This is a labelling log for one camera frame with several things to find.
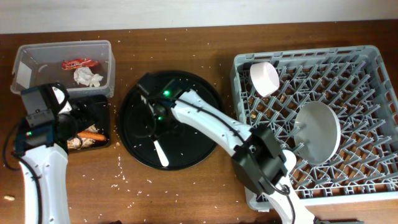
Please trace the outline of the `white plastic fork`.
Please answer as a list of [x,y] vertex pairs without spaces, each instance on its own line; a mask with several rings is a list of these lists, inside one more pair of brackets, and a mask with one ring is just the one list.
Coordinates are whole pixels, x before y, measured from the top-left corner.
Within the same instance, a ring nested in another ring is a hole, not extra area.
[[161,163],[161,165],[163,167],[168,167],[169,166],[169,160],[167,158],[167,156],[165,155],[165,152],[163,151],[160,143],[158,142],[158,140],[154,141],[154,146],[155,146],[155,150],[157,152],[157,155],[159,157],[159,161]]

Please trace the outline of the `grey round plate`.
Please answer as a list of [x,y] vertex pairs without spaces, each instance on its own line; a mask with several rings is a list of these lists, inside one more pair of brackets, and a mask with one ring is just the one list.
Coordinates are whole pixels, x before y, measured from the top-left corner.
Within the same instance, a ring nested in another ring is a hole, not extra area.
[[340,122],[336,113],[326,104],[311,101],[298,112],[294,126],[299,156],[311,165],[320,165],[331,159],[341,140]]

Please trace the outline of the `orange carrot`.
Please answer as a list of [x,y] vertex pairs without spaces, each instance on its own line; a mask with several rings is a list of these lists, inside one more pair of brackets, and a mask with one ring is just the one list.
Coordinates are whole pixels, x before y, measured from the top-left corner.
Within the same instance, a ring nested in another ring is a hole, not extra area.
[[99,133],[94,133],[91,131],[82,131],[82,132],[78,133],[77,136],[79,138],[91,139],[93,141],[107,141],[108,140],[108,138],[105,135],[99,134]]

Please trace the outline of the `white tissue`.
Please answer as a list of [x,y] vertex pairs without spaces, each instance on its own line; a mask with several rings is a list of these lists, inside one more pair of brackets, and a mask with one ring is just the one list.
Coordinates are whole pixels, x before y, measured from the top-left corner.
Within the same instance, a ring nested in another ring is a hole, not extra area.
[[94,74],[89,67],[81,67],[74,71],[74,80],[77,84],[82,84],[88,87],[99,87],[100,81],[103,77],[99,74]]

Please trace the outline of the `red snack wrapper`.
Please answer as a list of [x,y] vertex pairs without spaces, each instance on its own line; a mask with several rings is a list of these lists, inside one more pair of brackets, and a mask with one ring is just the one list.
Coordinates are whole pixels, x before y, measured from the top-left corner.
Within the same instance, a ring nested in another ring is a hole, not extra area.
[[89,58],[77,58],[74,60],[63,61],[62,69],[63,70],[74,70],[82,67],[95,67],[99,65],[99,61],[92,60]]

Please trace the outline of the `pink bowl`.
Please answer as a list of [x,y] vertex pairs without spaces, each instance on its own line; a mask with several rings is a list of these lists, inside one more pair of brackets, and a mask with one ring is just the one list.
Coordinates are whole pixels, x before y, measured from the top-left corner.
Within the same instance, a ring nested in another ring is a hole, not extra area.
[[279,75],[271,63],[252,64],[249,72],[252,84],[261,96],[267,97],[279,89]]

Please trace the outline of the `rice and peanut pile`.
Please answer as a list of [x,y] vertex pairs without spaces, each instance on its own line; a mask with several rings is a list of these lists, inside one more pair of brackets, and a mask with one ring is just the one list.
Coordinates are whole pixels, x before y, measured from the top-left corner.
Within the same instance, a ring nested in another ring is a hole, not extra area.
[[[89,128],[85,129],[86,133],[95,133],[98,134],[99,129],[96,128],[95,125],[91,125]],[[92,145],[96,142],[95,139],[84,138],[78,136],[77,138],[73,138],[72,140],[67,141],[67,146],[69,150],[80,150],[80,149],[87,149],[92,147]]]

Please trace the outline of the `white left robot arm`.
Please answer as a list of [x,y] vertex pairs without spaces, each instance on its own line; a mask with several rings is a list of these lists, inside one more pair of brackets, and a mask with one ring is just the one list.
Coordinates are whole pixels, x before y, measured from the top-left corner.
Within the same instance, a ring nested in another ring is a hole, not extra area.
[[25,222],[69,223],[67,142],[98,121],[95,96],[71,99],[59,83],[21,91],[27,115],[12,152],[24,176]]

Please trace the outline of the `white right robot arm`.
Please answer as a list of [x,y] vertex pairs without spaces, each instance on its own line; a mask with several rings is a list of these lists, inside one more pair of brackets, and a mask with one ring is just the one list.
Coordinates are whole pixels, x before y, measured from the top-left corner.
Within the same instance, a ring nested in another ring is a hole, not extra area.
[[290,183],[296,156],[281,149],[267,126],[254,128],[236,121],[186,83],[171,79],[160,84],[156,78],[147,73],[136,85],[155,121],[186,124],[220,145],[230,155],[237,179],[256,195],[265,196],[283,223],[315,222]]

